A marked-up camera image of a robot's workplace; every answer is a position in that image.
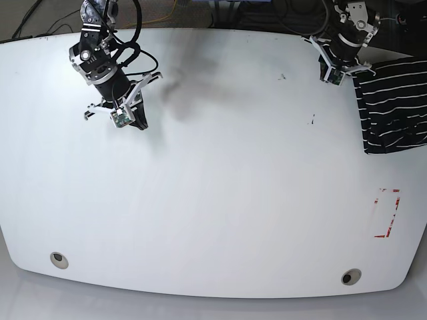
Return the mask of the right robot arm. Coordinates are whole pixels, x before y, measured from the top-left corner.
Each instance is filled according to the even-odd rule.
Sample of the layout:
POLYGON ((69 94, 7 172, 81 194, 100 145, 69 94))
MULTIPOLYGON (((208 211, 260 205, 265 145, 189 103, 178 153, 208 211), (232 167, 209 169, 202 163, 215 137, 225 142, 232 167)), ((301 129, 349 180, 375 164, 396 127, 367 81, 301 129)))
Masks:
POLYGON ((118 129, 128 125, 140 130, 148 128, 142 89, 162 78, 157 70, 158 60, 137 43, 141 33, 142 10, 139 1, 133 2, 136 29, 124 42, 115 34, 117 1, 84 1, 80 16, 83 21, 79 42, 69 50, 72 67, 94 86, 101 102, 90 104, 84 113, 87 121, 97 113, 105 113, 118 129), (155 63, 149 71, 125 73, 123 70, 144 54, 155 63))

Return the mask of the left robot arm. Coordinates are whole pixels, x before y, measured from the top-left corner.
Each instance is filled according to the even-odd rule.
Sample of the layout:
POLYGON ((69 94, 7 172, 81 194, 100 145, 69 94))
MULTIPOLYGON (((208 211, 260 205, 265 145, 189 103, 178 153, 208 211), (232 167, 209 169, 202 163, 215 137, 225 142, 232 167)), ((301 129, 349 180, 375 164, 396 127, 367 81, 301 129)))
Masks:
POLYGON ((304 35, 320 54, 320 80, 341 85, 344 77, 370 71, 372 65, 361 62, 358 54, 379 31, 381 16, 365 1, 332 1, 326 4, 326 20, 313 35, 304 35))

